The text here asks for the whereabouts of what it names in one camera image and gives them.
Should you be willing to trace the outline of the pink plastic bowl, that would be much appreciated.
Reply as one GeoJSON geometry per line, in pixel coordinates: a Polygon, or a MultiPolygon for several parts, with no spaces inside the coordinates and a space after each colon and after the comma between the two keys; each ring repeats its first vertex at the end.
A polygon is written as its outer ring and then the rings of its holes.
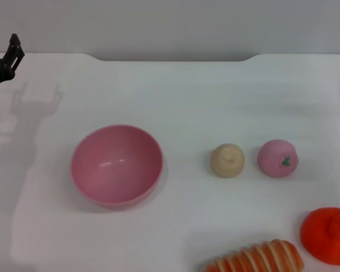
{"type": "Polygon", "coordinates": [[[83,138],[71,158],[71,179],[89,201],[122,210],[144,201],[164,168],[158,141],[131,125],[110,125],[83,138]]]}

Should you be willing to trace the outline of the orange toy tangerine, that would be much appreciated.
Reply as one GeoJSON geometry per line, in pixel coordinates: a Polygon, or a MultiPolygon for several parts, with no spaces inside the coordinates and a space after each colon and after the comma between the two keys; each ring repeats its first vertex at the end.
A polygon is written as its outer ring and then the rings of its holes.
{"type": "Polygon", "coordinates": [[[340,266],[340,208],[312,211],[301,224],[300,240],[319,261],[340,266]]]}

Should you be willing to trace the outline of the beige toy bun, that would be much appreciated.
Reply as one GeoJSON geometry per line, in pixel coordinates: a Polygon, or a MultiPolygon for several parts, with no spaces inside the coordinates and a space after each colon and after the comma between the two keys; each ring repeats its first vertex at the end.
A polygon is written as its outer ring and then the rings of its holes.
{"type": "Polygon", "coordinates": [[[210,156],[210,167],[221,178],[238,176],[243,171],[244,165],[244,152],[236,144],[221,144],[210,156]]]}

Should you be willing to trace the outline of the pink toy peach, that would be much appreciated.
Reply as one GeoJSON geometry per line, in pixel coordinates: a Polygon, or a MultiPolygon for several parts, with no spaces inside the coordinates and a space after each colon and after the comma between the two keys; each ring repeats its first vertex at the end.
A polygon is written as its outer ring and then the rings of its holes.
{"type": "Polygon", "coordinates": [[[275,178],[292,174],[299,164],[295,146],[285,140],[274,139],[266,142],[259,150],[257,163],[260,170],[275,178]]]}

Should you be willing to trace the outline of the striped orange toy bread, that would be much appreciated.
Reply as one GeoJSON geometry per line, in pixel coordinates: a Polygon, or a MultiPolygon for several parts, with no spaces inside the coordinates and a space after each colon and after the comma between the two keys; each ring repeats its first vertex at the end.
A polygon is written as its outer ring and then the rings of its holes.
{"type": "Polygon", "coordinates": [[[205,272],[303,272],[300,253],[286,240],[254,244],[225,254],[206,265],[205,272]]]}

